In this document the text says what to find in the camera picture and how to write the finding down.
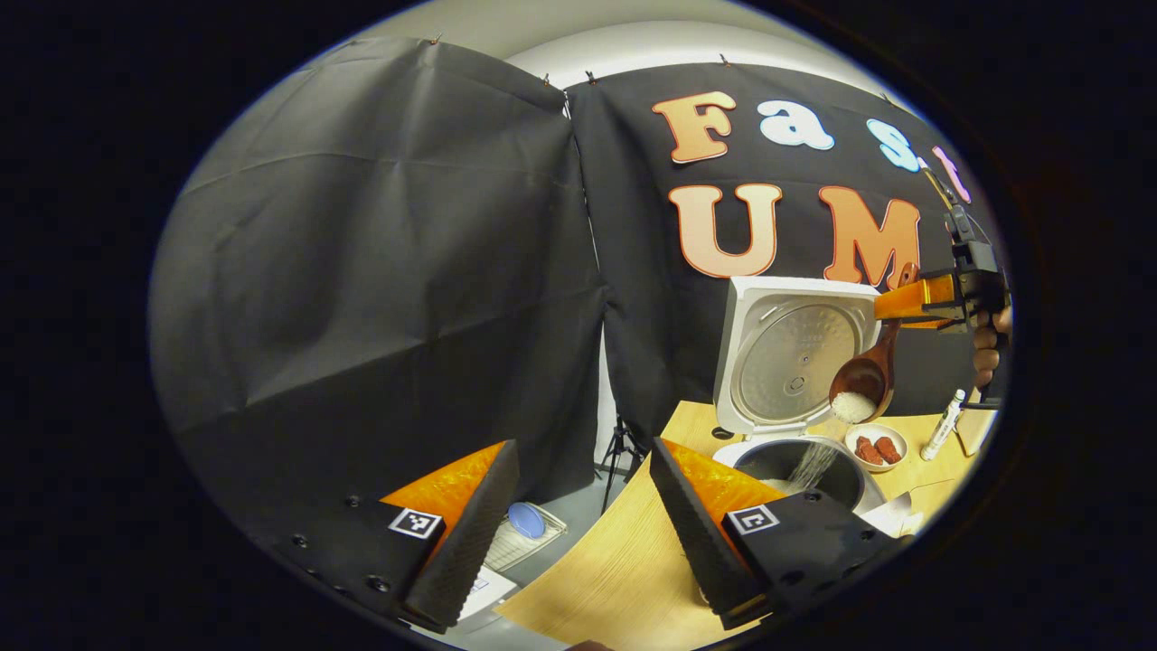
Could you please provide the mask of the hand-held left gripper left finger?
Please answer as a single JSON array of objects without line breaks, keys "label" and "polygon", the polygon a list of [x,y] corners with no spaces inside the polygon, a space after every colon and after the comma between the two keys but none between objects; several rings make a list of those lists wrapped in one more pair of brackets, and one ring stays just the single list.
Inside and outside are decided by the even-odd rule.
[{"label": "hand-held left gripper left finger", "polygon": [[516,441],[496,442],[379,500],[351,495],[277,538],[277,558],[373,617],[457,626],[519,481]]}]

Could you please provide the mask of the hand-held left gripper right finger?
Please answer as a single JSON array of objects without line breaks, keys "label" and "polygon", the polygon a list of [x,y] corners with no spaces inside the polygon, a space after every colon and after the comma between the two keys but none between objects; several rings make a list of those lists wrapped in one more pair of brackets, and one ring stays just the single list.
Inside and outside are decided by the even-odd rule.
[{"label": "hand-held left gripper right finger", "polygon": [[786,495],[673,441],[654,445],[649,473],[727,630],[815,609],[908,545],[826,491]]}]

